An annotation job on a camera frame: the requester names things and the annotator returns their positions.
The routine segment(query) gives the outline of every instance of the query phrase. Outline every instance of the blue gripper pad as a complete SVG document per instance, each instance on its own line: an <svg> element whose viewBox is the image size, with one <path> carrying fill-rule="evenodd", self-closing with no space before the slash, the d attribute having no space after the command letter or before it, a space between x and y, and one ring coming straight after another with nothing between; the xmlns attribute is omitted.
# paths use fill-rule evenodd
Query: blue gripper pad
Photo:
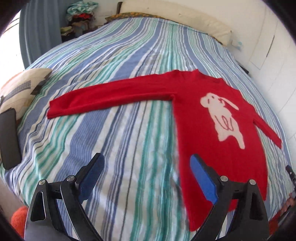
<svg viewBox="0 0 296 241"><path fill-rule="evenodd" d="M91 169L84 177L83 181L79 185L80 195L78 197L79 203L82 204L84 200L87 200L98 181L104 166L105 166L105 158L103 154L96 154L96 160L94 161Z"/></svg>
<svg viewBox="0 0 296 241"><path fill-rule="evenodd" d="M209 177L207 172L203 169L198 158L194 155L190 157L190 168L193 172L195 179L197 180L205 198L211 201L213 205L218 200L216 185Z"/></svg>

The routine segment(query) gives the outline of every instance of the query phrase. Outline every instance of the curtain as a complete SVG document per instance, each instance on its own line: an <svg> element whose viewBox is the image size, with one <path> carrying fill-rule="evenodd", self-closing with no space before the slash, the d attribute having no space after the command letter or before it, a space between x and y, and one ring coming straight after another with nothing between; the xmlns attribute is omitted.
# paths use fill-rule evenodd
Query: curtain
<svg viewBox="0 0 296 241"><path fill-rule="evenodd" d="M20 13L20 50L24 67L62 43L60 27L65 27L66 11L77 0L31 0Z"/></svg>

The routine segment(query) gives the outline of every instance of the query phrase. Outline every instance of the white rabbit graphic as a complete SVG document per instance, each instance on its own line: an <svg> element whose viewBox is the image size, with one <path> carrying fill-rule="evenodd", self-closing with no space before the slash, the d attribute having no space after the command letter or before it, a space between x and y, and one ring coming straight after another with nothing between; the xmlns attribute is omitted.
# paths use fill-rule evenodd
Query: white rabbit graphic
<svg viewBox="0 0 296 241"><path fill-rule="evenodd" d="M232 118L231 112L225 107L225 102L234 109L239 110L239 108L229 100L213 93L207 93L206 96L200 99L201 105L208 108L210 116L215 123L219 141L225 141L227 137L233 136L236 138L239 147L245 149L244 139L239 131L239 126L236 120Z"/></svg>

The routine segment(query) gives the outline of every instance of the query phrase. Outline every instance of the striped bedsheet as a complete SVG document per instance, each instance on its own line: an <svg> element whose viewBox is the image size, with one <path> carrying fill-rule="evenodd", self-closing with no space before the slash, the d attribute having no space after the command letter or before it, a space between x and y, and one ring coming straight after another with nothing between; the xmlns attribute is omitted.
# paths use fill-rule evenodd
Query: striped bedsheet
<svg viewBox="0 0 296 241"><path fill-rule="evenodd" d="M55 47L29 68L37 67L52 68L53 73L19 126L23 161L9 171L1 166L1 177L25 204L30 204L40 179L64 180L101 152L105 169L83 206L102 238L189 240L194 233L189 232L182 204L170 102L143 101L46 118L49 101L71 90L174 69L199 69L222 77L283 140L280 150L258 129L269 171L265 201L269 218L292 190L285 173L291 158L279 119L231 53L206 34L163 19L121 19ZM63 205L60 211L75 236Z"/></svg>

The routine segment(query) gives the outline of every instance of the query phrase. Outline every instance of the red sleeve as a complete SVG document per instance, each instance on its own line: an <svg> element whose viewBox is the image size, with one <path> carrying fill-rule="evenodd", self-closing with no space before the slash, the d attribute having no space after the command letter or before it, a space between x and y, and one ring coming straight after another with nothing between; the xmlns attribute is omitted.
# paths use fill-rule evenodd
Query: red sleeve
<svg viewBox="0 0 296 241"><path fill-rule="evenodd" d="M270 126L257 114L257 112L254 109L254 124L260 128L263 133L274 142L280 149L281 149L281 139L278 137L278 135L274 132L273 129L270 128Z"/></svg>
<svg viewBox="0 0 296 241"><path fill-rule="evenodd" d="M85 113L143 100L171 100L182 78L182 72L174 70L70 91L50 101L47 117Z"/></svg>

